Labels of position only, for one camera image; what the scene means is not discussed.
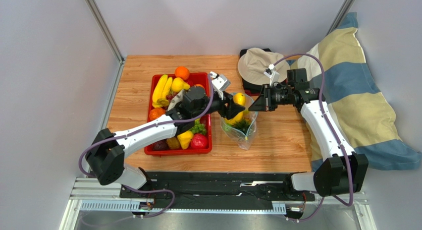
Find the wood grain tabletop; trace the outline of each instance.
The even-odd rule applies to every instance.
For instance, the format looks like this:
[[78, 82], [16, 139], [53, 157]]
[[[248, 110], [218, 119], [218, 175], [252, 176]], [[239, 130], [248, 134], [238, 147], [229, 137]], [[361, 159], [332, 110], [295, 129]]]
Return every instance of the wood grain tabletop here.
[[[111, 109], [107, 127], [130, 129], [147, 122], [152, 76], [173, 73], [185, 66], [191, 72], [224, 74], [231, 85], [227, 92], [243, 92], [237, 72], [238, 56], [128, 56]], [[307, 172], [311, 170], [311, 137], [293, 106], [278, 106], [259, 113], [258, 134], [249, 150], [238, 148], [212, 114], [212, 151], [201, 155], [153, 157], [139, 150], [126, 163], [147, 171], [196, 172]]]

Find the orange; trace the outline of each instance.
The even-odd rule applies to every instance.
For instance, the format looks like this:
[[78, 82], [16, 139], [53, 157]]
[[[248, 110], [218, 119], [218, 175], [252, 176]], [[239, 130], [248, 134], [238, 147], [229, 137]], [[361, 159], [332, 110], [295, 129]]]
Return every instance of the orange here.
[[184, 66], [179, 66], [178, 68], [176, 68], [174, 74], [176, 75], [176, 77], [180, 77], [183, 80], [187, 80], [189, 79], [189, 69], [184, 67]]
[[156, 120], [157, 118], [161, 117], [164, 114], [165, 114], [165, 110], [163, 108], [155, 108], [151, 110], [148, 117], [152, 121], [152, 120]]
[[201, 85], [201, 84], [196, 84], [196, 85], [194, 85], [194, 86], [200, 86], [200, 87], [202, 87], [203, 89], [205, 89], [205, 87], [204, 87], [203, 85]]

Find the metal floor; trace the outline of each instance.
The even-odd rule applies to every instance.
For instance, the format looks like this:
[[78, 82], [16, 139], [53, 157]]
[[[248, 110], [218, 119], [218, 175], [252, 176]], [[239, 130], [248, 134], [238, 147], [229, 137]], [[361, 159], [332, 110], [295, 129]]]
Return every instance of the metal floor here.
[[[315, 205], [307, 205], [305, 216], [313, 213]], [[107, 224], [130, 216], [129, 212], [92, 211], [80, 212], [89, 224]], [[354, 207], [323, 205], [308, 222], [293, 223], [281, 215], [254, 214], [194, 214], [164, 213], [151, 219], [128, 219], [115, 225], [93, 228], [78, 221], [76, 230], [360, 230]]]

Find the cushion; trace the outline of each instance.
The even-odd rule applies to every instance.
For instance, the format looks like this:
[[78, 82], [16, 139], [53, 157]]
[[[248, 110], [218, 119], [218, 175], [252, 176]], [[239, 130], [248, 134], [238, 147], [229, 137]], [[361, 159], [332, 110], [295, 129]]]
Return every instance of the cushion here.
[[[369, 167], [378, 170], [412, 170], [421, 164], [421, 152], [406, 145], [394, 124], [396, 114], [376, 86], [364, 51], [355, 37], [356, 13], [348, 13], [339, 27], [308, 53], [317, 57], [325, 70], [323, 94], [340, 132], [357, 154], [365, 154]], [[300, 57], [291, 69], [306, 68], [311, 88], [321, 86], [321, 69], [310, 57]], [[312, 169], [322, 156], [312, 130]]]

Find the hat brim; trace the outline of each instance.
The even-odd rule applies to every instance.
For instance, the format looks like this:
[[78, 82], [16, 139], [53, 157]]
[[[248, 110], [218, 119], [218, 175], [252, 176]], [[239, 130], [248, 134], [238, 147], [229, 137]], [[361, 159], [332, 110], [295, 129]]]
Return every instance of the hat brim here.
[[[264, 75], [264, 70], [262, 73], [249, 71], [249, 68], [245, 64], [245, 56], [241, 56], [239, 59], [239, 62], [237, 63], [237, 70], [240, 74], [240, 76], [248, 81], [249, 83], [255, 84], [255, 85], [264, 85], [269, 84], [269, 78]], [[277, 64], [275, 67], [277, 72], [280, 74], [278, 78], [278, 82], [282, 82], [287, 78], [287, 70], [290, 69], [289, 64], [284, 60]]]

